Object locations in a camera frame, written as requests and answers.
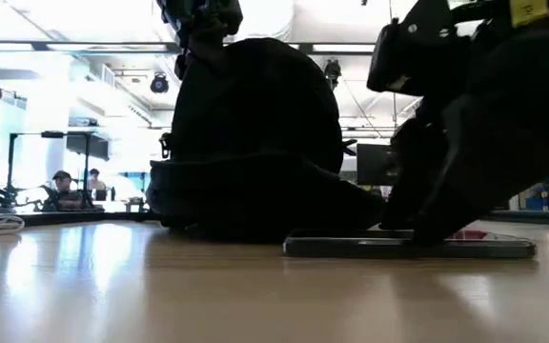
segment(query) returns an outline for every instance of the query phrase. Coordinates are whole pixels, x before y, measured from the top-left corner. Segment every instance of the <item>desk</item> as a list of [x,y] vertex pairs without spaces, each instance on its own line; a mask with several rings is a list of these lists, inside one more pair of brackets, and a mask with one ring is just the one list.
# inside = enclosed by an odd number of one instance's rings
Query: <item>desk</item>
[[93,205],[103,207],[105,212],[132,212],[132,206],[137,207],[137,212],[143,209],[143,204],[129,201],[92,201]]
[[549,228],[538,262],[281,257],[150,223],[0,237],[0,343],[549,343]]

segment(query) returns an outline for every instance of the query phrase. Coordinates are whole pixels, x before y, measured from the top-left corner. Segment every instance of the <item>ceiling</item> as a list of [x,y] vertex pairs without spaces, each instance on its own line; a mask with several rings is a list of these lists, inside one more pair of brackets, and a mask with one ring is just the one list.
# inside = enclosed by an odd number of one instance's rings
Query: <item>ceiling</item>
[[[391,16],[403,17],[415,0],[240,0],[245,20],[236,40],[272,36],[290,42],[365,42],[373,44]],[[91,42],[171,41],[171,30],[160,20],[153,0],[0,0],[0,39]],[[0,68],[44,69],[51,56],[38,52],[0,52]],[[342,126],[391,128],[411,113],[416,99],[375,93],[365,87],[369,57],[316,57],[324,66],[338,58],[342,82],[335,91]],[[116,75],[118,87],[132,94],[156,115],[170,120],[179,83],[173,57],[152,54],[102,55],[89,58]],[[153,94],[156,71],[169,75],[170,91]],[[390,133],[375,133],[375,136]]]

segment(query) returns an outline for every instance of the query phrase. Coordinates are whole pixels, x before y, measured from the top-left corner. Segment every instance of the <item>ceiling light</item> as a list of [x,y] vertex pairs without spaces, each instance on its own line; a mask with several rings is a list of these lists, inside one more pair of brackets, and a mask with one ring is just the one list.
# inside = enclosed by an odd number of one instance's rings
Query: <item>ceiling light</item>
[[169,91],[169,81],[167,81],[167,75],[164,72],[157,72],[153,77],[150,90],[154,93],[163,93]]
[[[228,47],[229,45],[231,45],[232,43],[227,43],[227,42],[224,42],[224,47]],[[300,45],[299,44],[288,44],[290,47],[298,50],[300,49]]]
[[164,44],[55,44],[49,43],[48,48],[67,52],[151,52],[167,51]]
[[372,52],[372,44],[315,44],[314,52]]
[[0,51],[33,51],[28,43],[0,43]]

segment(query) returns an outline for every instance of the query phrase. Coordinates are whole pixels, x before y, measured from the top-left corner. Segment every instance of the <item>yellow label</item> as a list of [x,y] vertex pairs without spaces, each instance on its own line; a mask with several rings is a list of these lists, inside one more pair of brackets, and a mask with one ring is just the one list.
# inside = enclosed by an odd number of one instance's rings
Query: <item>yellow label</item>
[[510,0],[512,25],[517,28],[549,16],[548,0]]

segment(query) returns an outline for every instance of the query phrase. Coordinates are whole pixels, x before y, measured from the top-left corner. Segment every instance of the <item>person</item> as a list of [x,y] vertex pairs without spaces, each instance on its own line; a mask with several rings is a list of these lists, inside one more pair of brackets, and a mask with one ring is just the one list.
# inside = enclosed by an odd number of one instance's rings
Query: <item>person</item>
[[88,181],[88,190],[89,191],[92,191],[92,190],[106,191],[107,190],[107,185],[105,185],[105,183],[103,181],[99,180],[99,175],[100,174],[101,174],[101,172],[98,169],[96,169],[96,168],[91,169],[91,178]]
[[57,171],[54,184],[58,192],[58,205],[62,210],[74,210],[82,208],[82,194],[71,190],[71,175],[66,171]]

